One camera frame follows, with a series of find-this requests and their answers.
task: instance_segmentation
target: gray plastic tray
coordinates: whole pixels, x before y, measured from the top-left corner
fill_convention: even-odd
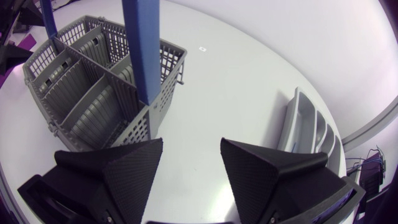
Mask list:
[[[160,40],[162,85],[145,105],[137,97],[124,27],[85,16],[32,54],[25,82],[49,129],[69,150],[120,146],[155,137],[175,84],[183,83],[186,54]]]
[[[308,96],[296,88],[294,98],[287,105],[284,127],[278,149],[287,152],[325,152],[327,167],[338,174],[341,140]]]

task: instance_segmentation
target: white wall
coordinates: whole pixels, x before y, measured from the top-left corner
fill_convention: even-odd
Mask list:
[[[398,45],[378,1],[170,1],[240,29],[298,68],[328,105],[342,138],[398,95]]]
[[[397,169],[398,164],[398,118],[393,120],[386,128],[384,128],[379,134],[375,135],[370,140],[366,141],[364,144],[356,147],[355,149],[347,152],[345,154],[346,158],[352,157],[362,157],[366,158],[369,149],[376,149],[378,145],[384,152],[386,158],[386,178],[383,184],[380,186],[380,190],[391,183],[394,173]]]

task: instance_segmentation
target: blue rod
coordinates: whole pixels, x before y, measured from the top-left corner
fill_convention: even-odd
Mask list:
[[[52,39],[57,34],[57,27],[55,26],[54,16],[52,14],[51,0],[40,0],[40,6],[42,8],[45,30],[47,31],[49,39]]]
[[[138,97],[150,105],[160,93],[159,0],[122,0]]]

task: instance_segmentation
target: white table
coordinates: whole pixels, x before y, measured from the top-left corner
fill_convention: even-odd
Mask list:
[[[85,14],[123,23],[119,0],[78,1],[54,12],[58,29]],[[31,33],[38,41],[35,50],[47,36],[42,27],[34,27]],[[176,86],[157,135],[163,138],[164,149],[143,223],[238,222],[220,140],[226,137],[276,149],[286,105],[297,86],[338,133],[328,108],[308,80],[271,49],[234,27],[162,1],[160,36],[187,49],[188,55],[185,84]],[[31,223],[37,223],[17,188],[34,174],[50,170],[55,165],[53,153],[66,147],[47,129],[24,85],[21,67],[0,89],[0,108],[0,162],[21,210]],[[339,175],[344,176],[343,151],[341,160]]]

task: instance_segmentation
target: purple mat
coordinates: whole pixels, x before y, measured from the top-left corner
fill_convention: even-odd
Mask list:
[[[36,40],[32,37],[32,35],[29,34],[18,44],[18,47],[26,49],[26,50],[30,50],[35,44],[36,44]],[[0,75],[0,88],[6,81],[7,77],[10,75],[12,69],[14,69],[14,67],[7,70],[6,74],[4,76]]]

